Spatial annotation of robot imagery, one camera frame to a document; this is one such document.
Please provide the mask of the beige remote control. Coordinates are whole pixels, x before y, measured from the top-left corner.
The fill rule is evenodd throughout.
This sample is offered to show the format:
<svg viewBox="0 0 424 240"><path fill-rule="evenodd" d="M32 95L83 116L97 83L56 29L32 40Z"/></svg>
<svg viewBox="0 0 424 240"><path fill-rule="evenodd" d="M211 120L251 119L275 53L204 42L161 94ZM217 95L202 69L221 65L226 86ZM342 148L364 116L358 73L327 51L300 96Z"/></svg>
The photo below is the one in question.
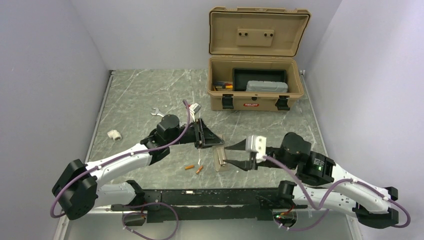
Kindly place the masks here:
<svg viewBox="0 0 424 240"><path fill-rule="evenodd" d="M224 144L212 147L214 169L216 172L228 171L230 166L225 162L227 159Z"/></svg>

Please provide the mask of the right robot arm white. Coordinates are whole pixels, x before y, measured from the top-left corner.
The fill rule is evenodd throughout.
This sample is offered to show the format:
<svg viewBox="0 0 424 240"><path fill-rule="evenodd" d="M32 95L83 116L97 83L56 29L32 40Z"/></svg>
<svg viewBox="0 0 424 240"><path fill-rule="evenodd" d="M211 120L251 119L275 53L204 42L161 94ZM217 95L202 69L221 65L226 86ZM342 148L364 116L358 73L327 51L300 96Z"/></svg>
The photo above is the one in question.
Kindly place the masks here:
<svg viewBox="0 0 424 240"><path fill-rule="evenodd" d="M266 205L293 210L334 210L355 217L374 229L399 227L399 212L393 208L398 199L395 187L378 187L355 177L333 159L312 150L312 144L294 132L283 137L280 147L266 145L267 139L251 135L227 150L246 151L246 161L227 160L243 171L259 167L283 169L291 180L280 181L275 197L263 197Z"/></svg>

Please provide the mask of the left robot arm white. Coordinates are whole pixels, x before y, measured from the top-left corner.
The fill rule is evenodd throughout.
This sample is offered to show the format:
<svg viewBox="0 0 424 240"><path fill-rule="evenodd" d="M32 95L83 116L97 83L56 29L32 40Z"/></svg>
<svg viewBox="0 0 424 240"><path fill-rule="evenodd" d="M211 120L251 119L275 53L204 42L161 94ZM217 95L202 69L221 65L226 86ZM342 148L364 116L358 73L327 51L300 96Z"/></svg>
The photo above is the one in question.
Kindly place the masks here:
<svg viewBox="0 0 424 240"><path fill-rule="evenodd" d="M144 192L134 180L121 184L109 182L135 169L148 167L170 153L170 146L194 144L197 149L207 149L224 144L221 136L213 133L198 118L185 125L176 115L161 118L156 128L139 143L113 156L83 163L71 161L52 188L55 199L50 208L52 218L57 204L62 208L61 216L76 220L96 207L120 204L131 210L144 203Z"/></svg>

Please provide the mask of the white PVC elbow fitting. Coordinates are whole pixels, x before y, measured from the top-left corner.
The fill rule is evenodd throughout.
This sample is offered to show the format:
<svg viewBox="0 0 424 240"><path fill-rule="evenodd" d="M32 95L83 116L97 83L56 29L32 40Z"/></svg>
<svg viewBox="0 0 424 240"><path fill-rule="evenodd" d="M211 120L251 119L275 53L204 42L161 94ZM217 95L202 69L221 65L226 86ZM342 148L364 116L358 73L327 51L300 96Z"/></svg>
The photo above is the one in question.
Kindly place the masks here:
<svg viewBox="0 0 424 240"><path fill-rule="evenodd" d="M108 131L107 136L115 142L120 141L122 139L121 133L115 129Z"/></svg>

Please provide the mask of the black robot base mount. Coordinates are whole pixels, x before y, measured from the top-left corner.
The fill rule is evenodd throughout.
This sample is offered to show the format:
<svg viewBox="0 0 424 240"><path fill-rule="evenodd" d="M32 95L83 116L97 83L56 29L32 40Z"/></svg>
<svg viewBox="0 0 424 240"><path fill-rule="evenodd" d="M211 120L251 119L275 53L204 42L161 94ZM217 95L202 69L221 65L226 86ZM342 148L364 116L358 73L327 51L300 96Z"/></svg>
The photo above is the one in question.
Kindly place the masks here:
<svg viewBox="0 0 424 240"><path fill-rule="evenodd" d="M111 206L114 212L142 210L148 223L175 219L271 221L272 213L304 208L306 205L295 205L293 199L283 196L276 187L146 189L143 197L129 205Z"/></svg>

